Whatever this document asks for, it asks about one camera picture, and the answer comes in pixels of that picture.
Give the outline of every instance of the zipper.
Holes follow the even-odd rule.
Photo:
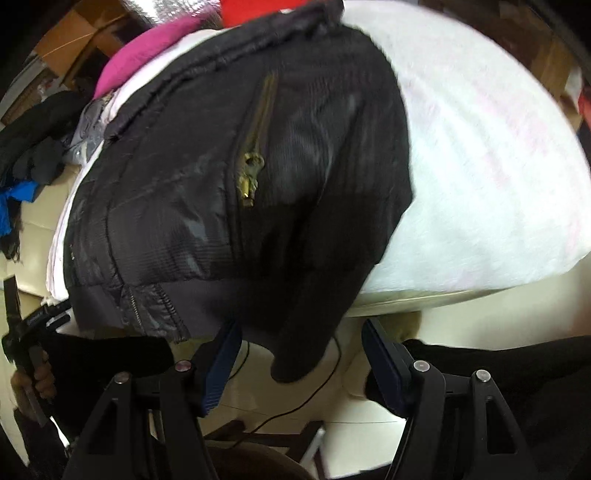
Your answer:
[[[166,308],[166,310],[168,311],[168,315],[170,315],[170,319],[174,323],[174,327],[176,328],[177,337],[178,337],[175,341],[182,342],[184,340],[187,340],[190,337],[189,330],[187,327],[185,327],[183,321],[181,320],[180,316],[178,315],[177,309],[174,307],[172,300],[170,300],[170,297],[168,296],[168,294],[164,291],[164,289],[159,284],[154,285],[154,289],[156,290],[156,292],[160,296],[160,299],[162,300],[162,303],[164,304],[164,308]]]
[[[142,330],[143,335],[145,335],[146,332],[144,329],[144,325],[142,325],[142,321],[139,318],[138,303],[135,301],[135,297],[134,297],[134,294],[131,293],[131,289],[128,288],[127,291],[129,293],[129,302],[131,303],[131,309],[134,311],[135,320],[138,322],[138,327]]]
[[[277,95],[277,85],[277,72],[271,72],[265,77],[251,129],[239,153],[237,162],[238,195],[240,196],[240,204],[246,208],[254,206],[255,193],[258,188],[257,177],[265,167],[262,149],[267,141],[269,123]]]

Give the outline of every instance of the black puffer jacket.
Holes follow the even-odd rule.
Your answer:
[[[182,339],[237,320],[276,380],[314,368],[411,201],[396,77],[341,13],[230,30],[130,98],[67,229],[83,327]]]

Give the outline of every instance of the pink towel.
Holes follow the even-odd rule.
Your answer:
[[[207,12],[197,16],[180,17],[150,28],[139,37],[134,38],[109,60],[100,74],[93,98],[100,98],[123,85],[156,55],[178,42],[185,35],[196,31],[206,17]]]

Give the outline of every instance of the black clamp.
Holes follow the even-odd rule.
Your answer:
[[[232,322],[191,360],[161,375],[116,374],[76,442],[63,480],[217,480],[197,417],[218,405],[241,343],[242,331]]]
[[[489,372],[442,374],[393,343],[376,319],[362,342],[388,409],[407,419],[386,480],[523,480],[537,470]]]
[[[71,308],[70,302],[66,300],[54,306],[42,305],[23,320],[14,276],[4,280],[4,302],[8,321],[8,333],[2,337],[4,355],[34,381],[35,369],[43,363],[43,349],[39,340],[70,321],[66,313]],[[34,388],[26,393],[37,421],[43,427],[51,416],[50,407]]]

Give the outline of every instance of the wire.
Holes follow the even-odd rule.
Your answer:
[[[314,390],[314,393],[312,393],[312,395],[310,395],[310,396],[308,397],[308,399],[307,399],[307,400],[306,400],[306,401],[305,401],[305,402],[304,402],[302,405],[300,405],[299,407],[296,407],[296,408],[294,408],[294,409],[292,409],[292,410],[290,410],[290,411],[286,411],[286,412],[284,412],[284,413],[280,413],[280,414],[278,414],[278,415],[273,415],[271,418],[268,418],[268,419],[266,419],[266,420],[265,420],[263,423],[261,423],[261,424],[260,424],[260,425],[259,425],[257,428],[255,428],[254,430],[251,430],[250,432],[246,432],[246,433],[244,434],[244,436],[243,436],[243,437],[242,437],[240,440],[238,440],[238,441],[237,441],[237,442],[236,442],[234,445],[232,445],[230,448],[237,447],[237,446],[238,446],[238,445],[240,445],[242,442],[244,442],[244,441],[248,440],[248,437],[249,437],[250,435],[253,435],[254,433],[258,432],[258,431],[259,431],[261,428],[263,428],[263,427],[264,427],[264,426],[265,426],[267,423],[269,423],[271,420],[275,420],[275,419],[278,419],[278,418],[280,418],[280,417],[284,417],[285,415],[290,415],[290,414],[292,414],[292,413],[294,413],[294,412],[298,411],[299,409],[303,408],[305,405],[307,405],[307,404],[308,404],[308,402],[310,402],[310,400],[312,400],[312,398],[314,398],[314,397],[316,396],[316,394],[317,394],[317,393],[318,393],[320,390],[322,390],[322,389],[324,388],[324,386],[325,386],[325,385],[326,385],[326,384],[329,382],[329,380],[330,380],[330,379],[333,377],[333,375],[335,374],[335,372],[336,372],[336,369],[337,369],[337,367],[339,366],[340,359],[341,359],[341,357],[343,356],[343,352],[342,352],[342,351],[341,351],[341,349],[340,349],[340,344],[339,344],[339,341],[336,339],[335,335],[333,335],[333,340],[335,341],[335,344],[336,344],[336,349],[339,351],[339,357],[338,357],[338,358],[337,358],[337,360],[336,360],[336,363],[335,363],[335,366],[334,366],[334,367],[333,367],[333,369],[332,369],[332,372],[330,373],[330,375],[328,376],[328,378],[327,378],[327,379],[326,379],[326,380],[325,380],[325,381],[322,383],[322,385],[321,385],[321,386],[319,386],[318,388],[316,388],[316,390]]]
[[[242,370],[242,367],[244,367],[246,360],[248,360],[248,355],[250,355],[250,354],[251,354],[251,343],[247,342],[246,343],[246,356],[244,357],[244,360],[242,361],[242,363],[238,367],[238,370],[236,370],[232,375],[230,375],[230,377],[228,378],[228,381],[230,381],[232,378],[234,378],[236,375],[238,375],[240,373],[240,370]]]

